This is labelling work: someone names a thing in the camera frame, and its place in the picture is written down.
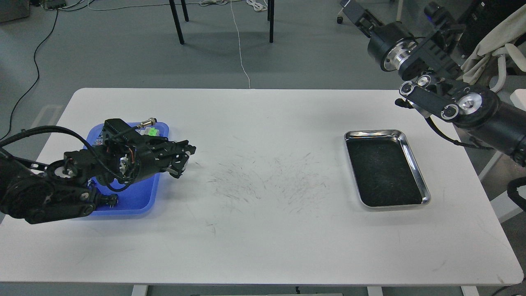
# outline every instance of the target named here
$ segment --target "white table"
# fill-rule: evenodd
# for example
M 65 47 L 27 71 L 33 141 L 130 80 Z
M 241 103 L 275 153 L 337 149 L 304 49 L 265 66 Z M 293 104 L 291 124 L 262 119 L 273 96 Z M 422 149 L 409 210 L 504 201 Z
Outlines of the white table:
M 396 91 L 96 89 L 58 125 L 86 136 L 108 118 L 167 123 L 197 146 L 153 208 L 39 225 L 6 217 L 0 281 L 144 284 L 501 285 L 522 269 L 463 148 Z M 437 123 L 452 137 L 451 125 Z M 431 202 L 358 201 L 343 135 L 403 131 Z M 53 134 L 38 161 L 82 145 Z

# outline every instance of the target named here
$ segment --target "stainless steel tray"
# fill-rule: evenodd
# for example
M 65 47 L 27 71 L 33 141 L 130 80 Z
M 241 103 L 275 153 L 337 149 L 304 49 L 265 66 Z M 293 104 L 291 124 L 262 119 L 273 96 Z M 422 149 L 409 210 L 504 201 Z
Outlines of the stainless steel tray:
M 360 200 L 370 208 L 427 204 L 429 191 L 404 133 L 353 131 L 346 148 Z

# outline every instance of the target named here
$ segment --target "wire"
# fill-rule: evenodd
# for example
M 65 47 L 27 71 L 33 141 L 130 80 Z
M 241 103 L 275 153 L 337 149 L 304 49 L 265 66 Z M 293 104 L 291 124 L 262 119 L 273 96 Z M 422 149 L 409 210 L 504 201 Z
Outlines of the wire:
M 438 127 L 435 125 L 435 123 L 433 122 L 433 120 L 431 119 L 431 117 L 428 117 L 426 118 L 426 122 L 428 123 L 429 127 L 436 133 L 438 134 L 439 136 L 441 136 L 443 139 L 457 145 L 457 146 L 462 146 L 462 147 L 466 147 L 466 148 L 473 148 L 473 149 L 481 149 L 481 150 L 492 150 L 493 148 L 491 147 L 486 147 L 486 146 L 480 146 L 480 145 L 473 145 L 473 144 L 467 144 L 467 143 L 462 143 L 460 141 L 457 141 L 457 140 L 453 140 L 452 138 L 446 136 L 444 133 L 442 133 L 441 130 L 438 129 Z
M 40 48 L 40 46 L 51 36 L 51 33 L 53 33 L 53 31 L 55 30 L 55 26 L 57 24 L 57 19 L 58 19 L 58 10 L 57 10 L 57 14 L 55 15 L 55 21 L 53 22 L 53 27 L 51 28 L 51 31 L 49 34 L 47 34 L 46 38 L 44 38 L 44 40 L 42 40 L 39 45 L 36 47 L 35 49 L 35 52 L 33 53 L 33 62 L 35 63 L 35 67 L 36 67 L 36 80 L 35 82 L 33 82 L 33 84 L 31 85 L 31 87 L 18 99 L 18 101 L 16 101 L 16 104 L 15 106 L 13 107 L 13 109 L 11 110 L 11 115 L 9 116 L 9 129 L 7 130 L 7 133 L 0 138 L 0 141 L 5 139 L 9 133 L 11 132 L 11 129 L 13 128 L 13 115 L 15 114 L 15 110 L 16 110 L 16 107 L 18 106 L 18 104 L 20 103 L 20 101 L 24 98 L 24 96 L 26 96 L 26 94 L 33 89 L 33 87 L 35 86 L 35 84 L 38 82 L 38 80 L 40 79 L 40 69 L 38 69 L 38 64 L 36 63 L 36 52 L 38 51 L 38 49 Z
M 29 130 L 22 130 L 22 132 L 16 135 L 13 135 L 3 141 L 0 141 L 0 148 L 6 145 L 9 145 L 11 143 L 14 143 L 16 141 L 19 141 L 21 139 L 33 136 L 33 135 L 46 134 L 46 133 L 62 133 L 62 134 L 71 135 L 79 139 L 84 144 L 84 146 L 86 146 L 86 149 L 93 155 L 93 158 L 95 158 L 95 160 L 102 166 L 104 170 L 106 170 L 108 173 L 110 173 L 113 177 L 115 177 L 118 180 L 129 181 L 129 178 L 123 178 L 122 176 L 119 176 L 118 174 L 113 172 L 110 168 L 108 168 L 108 166 L 100 159 L 99 155 L 95 152 L 91 144 L 89 144 L 83 137 L 81 137 L 79 134 L 65 127 L 54 126 L 54 125 L 44 125 L 44 126 L 34 127 Z
M 241 63 L 241 68 L 243 69 L 243 72 L 247 76 L 248 89 L 250 89 L 250 77 L 248 77 L 247 71 L 245 71 L 245 67 L 243 67 L 243 58 L 241 57 L 241 37 L 239 37 L 239 28 L 237 27 L 236 17 L 234 15 L 234 9 L 232 8 L 232 1 L 230 1 L 230 10 L 232 11 L 232 18 L 234 19 L 234 25 L 236 25 L 236 30 L 237 30 L 237 40 L 239 43 L 239 61 Z
M 124 7 L 117 7 L 117 8 L 108 8 L 108 9 L 96 9 L 96 8 L 91 8 L 89 5 L 91 2 L 88 2 L 88 4 L 86 5 L 89 9 L 91 9 L 92 11 L 115 11 L 117 9 L 123 9 L 123 8 L 132 8 L 132 7 L 147 7 L 147 6 L 164 6 L 164 5 L 169 5 L 169 3 L 163 3 L 163 4 L 148 4 L 148 5 L 131 5 L 131 6 L 124 6 Z
M 254 11 L 256 12 L 266 11 L 268 9 L 268 6 L 266 6 L 267 5 L 266 2 L 265 2 L 265 5 L 263 5 L 254 0 L 247 0 L 247 4 L 254 7 Z
M 509 285 L 509 286 L 506 286 L 506 287 L 502 287 L 502 288 L 496 290 L 491 296 L 496 296 L 498 293 L 500 293 L 500 292 L 506 290 L 506 289 L 509 288 L 509 287 L 513 287 L 513 286 L 512 286 L 512 285 Z
M 226 5 L 229 2 L 241 2 L 242 0 L 201 0 L 199 6 L 205 7 L 208 5 Z
M 67 10 L 64 10 L 63 8 L 59 8 L 59 10 L 60 10 L 60 11 L 66 11 L 66 12 L 72 12 L 72 11 L 79 11 L 79 10 L 81 10 L 81 9 L 85 9 L 86 7 L 88 7 L 87 4 L 84 5 L 84 6 L 82 6 L 82 7 L 80 7 L 80 8 L 71 9 L 71 10 L 68 10 L 68 11 L 67 11 Z

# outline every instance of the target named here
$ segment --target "black chair leg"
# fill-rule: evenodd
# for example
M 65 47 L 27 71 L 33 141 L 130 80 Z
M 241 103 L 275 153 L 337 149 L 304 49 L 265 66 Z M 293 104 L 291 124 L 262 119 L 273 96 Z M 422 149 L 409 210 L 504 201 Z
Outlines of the black chair leg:
M 274 43 L 274 0 L 268 0 L 268 8 L 270 15 L 270 32 L 269 42 Z
M 175 29 L 177 30 L 177 36 L 179 37 L 179 43 L 184 44 L 185 40 L 183 39 L 183 32 L 181 31 L 181 24 L 179 24 L 179 17 L 177 17 L 177 10 L 175 10 L 174 0 L 169 0 L 171 14 L 174 17 Z
M 186 1 L 185 0 L 181 0 L 181 6 L 183 7 L 183 14 L 185 16 L 185 22 L 189 21 L 189 18 L 188 18 L 188 10 L 186 10 Z

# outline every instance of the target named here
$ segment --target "black robotic arm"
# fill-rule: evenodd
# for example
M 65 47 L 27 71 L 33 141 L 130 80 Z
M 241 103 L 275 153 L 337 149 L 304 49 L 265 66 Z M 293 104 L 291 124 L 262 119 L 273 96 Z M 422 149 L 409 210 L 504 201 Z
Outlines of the black robotic arm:
M 354 0 L 343 12 L 370 38 L 367 51 L 380 68 L 398 71 L 406 81 L 399 89 L 405 100 L 398 99 L 397 105 L 415 108 L 434 131 L 454 144 L 489 149 L 477 141 L 467 144 L 447 138 L 433 123 L 432 115 L 526 165 L 526 112 L 501 102 L 486 87 L 456 80 L 461 69 L 450 54 L 464 26 L 445 8 L 431 2 L 424 9 L 434 30 L 421 38 L 414 37 L 401 22 L 384 25 Z
M 101 194 L 93 177 L 115 192 L 160 172 L 179 178 L 196 148 L 188 141 L 172 142 L 136 131 L 156 122 L 148 119 L 129 126 L 121 119 L 108 119 L 102 129 L 102 144 L 93 146 L 59 126 L 36 127 L 1 141 L 0 211 L 31 224 L 88 216 L 100 205 L 118 202 L 117 194 Z M 53 132 L 78 138 L 86 149 L 65 152 L 63 160 L 49 165 L 20 159 L 3 149 L 23 138 Z M 124 186 L 112 188 L 115 179 Z

